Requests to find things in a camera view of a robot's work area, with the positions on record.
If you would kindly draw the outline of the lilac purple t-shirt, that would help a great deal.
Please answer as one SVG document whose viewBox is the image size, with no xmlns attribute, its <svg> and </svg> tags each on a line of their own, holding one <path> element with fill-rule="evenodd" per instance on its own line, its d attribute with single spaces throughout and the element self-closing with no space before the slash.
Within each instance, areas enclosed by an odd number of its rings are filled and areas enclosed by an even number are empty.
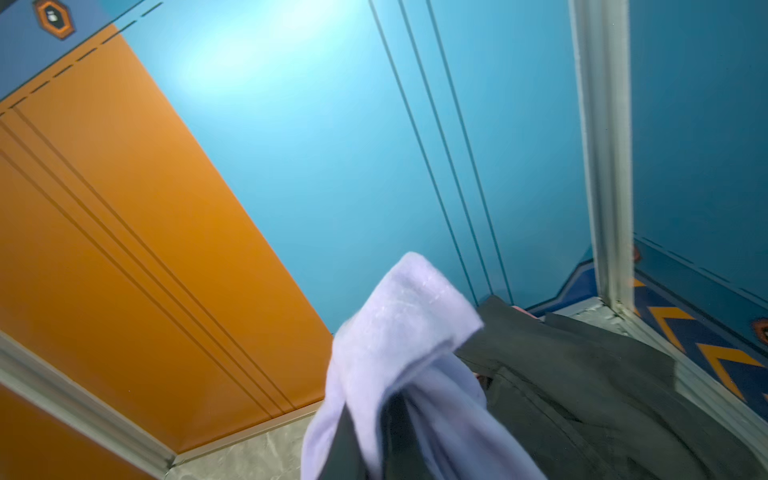
<svg viewBox="0 0 768 480">
<path fill-rule="evenodd" d="M 405 254 L 335 334 L 304 479 L 539 479 L 457 350 L 483 324 L 427 259 Z"/>
</svg>

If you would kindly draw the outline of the pink patterned cloth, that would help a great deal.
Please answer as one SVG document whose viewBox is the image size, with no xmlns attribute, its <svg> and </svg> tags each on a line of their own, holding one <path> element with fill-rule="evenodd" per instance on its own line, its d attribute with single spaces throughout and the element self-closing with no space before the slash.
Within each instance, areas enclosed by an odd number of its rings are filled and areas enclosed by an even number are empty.
<svg viewBox="0 0 768 480">
<path fill-rule="evenodd" d="M 483 328 L 473 337 L 472 349 L 484 374 L 493 378 L 502 367 L 520 370 L 531 359 L 532 333 L 541 326 L 539 319 L 496 297 L 488 298 L 477 311 Z"/>
</svg>

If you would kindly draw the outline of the dark grey jeans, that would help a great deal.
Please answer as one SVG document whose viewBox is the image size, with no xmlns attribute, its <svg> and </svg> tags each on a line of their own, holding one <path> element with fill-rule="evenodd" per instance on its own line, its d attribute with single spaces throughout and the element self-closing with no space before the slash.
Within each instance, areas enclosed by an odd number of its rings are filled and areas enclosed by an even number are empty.
<svg viewBox="0 0 768 480">
<path fill-rule="evenodd" d="M 491 415 L 542 471 L 539 479 L 763 479 L 746 444 L 680 394 L 675 363 L 634 339 L 547 314 L 531 359 L 491 378 L 472 349 Z"/>
</svg>

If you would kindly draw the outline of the aluminium corner post right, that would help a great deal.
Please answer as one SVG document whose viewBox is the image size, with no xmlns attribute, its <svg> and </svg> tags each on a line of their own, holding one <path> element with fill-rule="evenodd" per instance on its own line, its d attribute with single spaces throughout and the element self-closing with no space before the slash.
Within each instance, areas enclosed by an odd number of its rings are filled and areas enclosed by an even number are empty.
<svg viewBox="0 0 768 480">
<path fill-rule="evenodd" d="M 634 309 L 630 22 L 627 1 L 569 3 L 598 296 Z"/>
</svg>

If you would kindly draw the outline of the aluminium corner post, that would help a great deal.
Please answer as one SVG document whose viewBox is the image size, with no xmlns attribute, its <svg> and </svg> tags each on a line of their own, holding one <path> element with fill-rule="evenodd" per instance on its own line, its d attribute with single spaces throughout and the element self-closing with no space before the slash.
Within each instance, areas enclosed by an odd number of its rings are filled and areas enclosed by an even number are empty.
<svg viewBox="0 0 768 480">
<path fill-rule="evenodd" d="M 569 3 L 598 296 L 634 309 L 630 22 L 627 1 Z"/>
<path fill-rule="evenodd" d="M 15 341 L 1 335 L 1 384 L 154 479 L 163 479 L 176 454 Z"/>
</svg>

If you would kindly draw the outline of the aluminium corner post left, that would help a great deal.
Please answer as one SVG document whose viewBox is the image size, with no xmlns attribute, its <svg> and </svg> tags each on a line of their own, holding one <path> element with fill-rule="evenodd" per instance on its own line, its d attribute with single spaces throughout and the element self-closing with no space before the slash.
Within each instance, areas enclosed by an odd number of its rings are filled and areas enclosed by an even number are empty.
<svg viewBox="0 0 768 480">
<path fill-rule="evenodd" d="M 1 335 L 1 384 L 154 479 L 163 479 L 176 454 L 15 341 Z"/>
</svg>

